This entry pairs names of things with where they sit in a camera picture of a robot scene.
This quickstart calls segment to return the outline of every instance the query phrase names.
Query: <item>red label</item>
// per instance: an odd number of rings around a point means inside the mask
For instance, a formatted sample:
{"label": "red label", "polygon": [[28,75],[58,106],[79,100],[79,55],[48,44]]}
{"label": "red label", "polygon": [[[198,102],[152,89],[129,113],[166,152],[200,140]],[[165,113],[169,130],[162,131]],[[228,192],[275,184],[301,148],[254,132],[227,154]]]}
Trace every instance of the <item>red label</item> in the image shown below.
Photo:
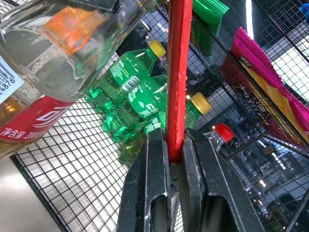
{"label": "red label", "polygon": [[38,140],[73,104],[43,96],[1,127],[0,138],[18,142]]}

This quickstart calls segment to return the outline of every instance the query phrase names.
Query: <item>pink snack bag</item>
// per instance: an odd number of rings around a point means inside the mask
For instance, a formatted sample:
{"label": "pink snack bag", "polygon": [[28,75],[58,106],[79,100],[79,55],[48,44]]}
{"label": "pink snack bag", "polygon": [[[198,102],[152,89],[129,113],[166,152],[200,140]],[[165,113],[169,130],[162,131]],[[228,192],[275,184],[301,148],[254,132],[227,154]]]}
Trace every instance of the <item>pink snack bag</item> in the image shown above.
{"label": "pink snack bag", "polygon": [[[249,68],[245,67],[247,71],[309,143],[309,109],[284,87],[265,52],[242,28],[239,28],[235,34],[231,53],[237,59],[244,58],[250,64]],[[247,98],[247,102],[250,102],[251,108],[254,109],[254,113],[258,115],[269,134],[304,148],[300,140],[284,125],[282,119],[253,88],[247,77],[230,58],[226,58],[221,73],[238,94]]]}

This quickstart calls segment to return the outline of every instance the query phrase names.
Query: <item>green soda bottle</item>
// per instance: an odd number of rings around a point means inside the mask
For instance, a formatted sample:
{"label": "green soda bottle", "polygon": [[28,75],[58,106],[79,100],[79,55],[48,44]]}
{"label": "green soda bottle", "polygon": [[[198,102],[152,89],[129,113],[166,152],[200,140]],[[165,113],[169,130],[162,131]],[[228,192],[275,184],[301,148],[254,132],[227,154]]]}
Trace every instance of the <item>green soda bottle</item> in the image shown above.
{"label": "green soda bottle", "polygon": [[132,138],[128,139],[121,146],[121,155],[118,158],[119,162],[131,167],[135,157],[140,152],[140,149],[146,140],[147,134],[157,128],[162,128],[165,131],[165,123],[166,114],[164,111],[160,111],[145,124],[142,130],[136,133]]}
{"label": "green soda bottle", "polygon": [[103,130],[111,132],[115,142],[124,142],[132,137],[156,113],[165,110],[166,86],[166,75],[141,81],[123,103],[106,113]]}
{"label": "green soda bottle", "polygon": [[96,112],[100,114],[114,108],[128,92],[150,76],[155,61],[164,55],[164,47],[157,40],[146,49],[124,53],[92,84],[86,100],[94,103]]}
{"label": "green soda bottle", "polygon": [[[201,93],[197,93],[191,97],[190,101],[186,104],[186,127],[194,128],[197,118],[200,115],[205,115],[210,109],[211,104]],[[165,131],[165,124],[166,114],[164,111],[160,111],[147,124],[145,124],[143,130],[140,130],[121,146],[121,155],[118,158],[119,162],[121,164],[132,166],[135,157],[145,142],[147,134],[160,127]]]}

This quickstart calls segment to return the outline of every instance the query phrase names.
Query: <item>clear plastic bottle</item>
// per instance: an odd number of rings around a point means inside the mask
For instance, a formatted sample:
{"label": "clear plastic bottle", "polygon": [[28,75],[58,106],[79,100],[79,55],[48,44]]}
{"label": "clear plastic bottle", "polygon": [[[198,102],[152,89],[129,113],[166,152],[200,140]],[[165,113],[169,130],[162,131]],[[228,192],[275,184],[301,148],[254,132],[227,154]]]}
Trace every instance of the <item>clear plastic bottle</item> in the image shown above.
{"label": "clear plastic bottle", "polygon": [[221,146],[230,141],[234,134],[224,123],[219,123],[214,130],[204,134],[211,142],[213,149],[219,152]]}
{"label": "clear plastic bottle", "polygon": [[1,15],[0,160],[42,138],[156,2],[120,0],[112,13],[32,0]]}
{"label": "clear plastic bottle", "polygon": [[86,100],[94,103],[97,113],[114,108],[141,80],[150,76],[155,61],[164,55],[164,47],[157,40],[146,49],[124,53],[93,83]]}
{"label": "clear plastic bottle", "polygon": [[160,110],[165,111],[166,75],[149,77],[129,92],[127,99],[105,115],[103,130],[115,142],[124,142],[138,132]]}
{"label": "clear plastic bottle", "polygon": [[[197,118],[206,114],[211,109],[211,104],[201,94],[197,93],[190,98],[186,104],[185,124],[186,127],[194,128]],[[140,130],[132,138],[128,139],[121,146],[121,155],[119,160],[122,164],[131,166],[135,157],[139,153],[147,134],[161,127],[165,131],[166,113],[160,111],[149,122],[146,123],[143,130]]]}

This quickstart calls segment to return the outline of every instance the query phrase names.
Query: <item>barcode sticker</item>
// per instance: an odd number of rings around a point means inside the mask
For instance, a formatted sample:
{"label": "barcode sticker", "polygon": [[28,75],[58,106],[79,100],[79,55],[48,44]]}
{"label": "barcode sticker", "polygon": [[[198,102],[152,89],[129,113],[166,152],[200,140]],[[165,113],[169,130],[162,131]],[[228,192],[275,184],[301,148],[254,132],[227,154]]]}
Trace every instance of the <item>barcode sticker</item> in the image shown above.
{"label": "barcode sticker", "polygon": [[131,91],[135,86],[137,86],[140,83],[140,79],[138,79],[136,76],[131,77],[128,79],[122,88],[126,91],[129,92]]}
{"label": "barcode sticker", "polygon": [[0,104],[23,85],[24,81],[0,56]]}

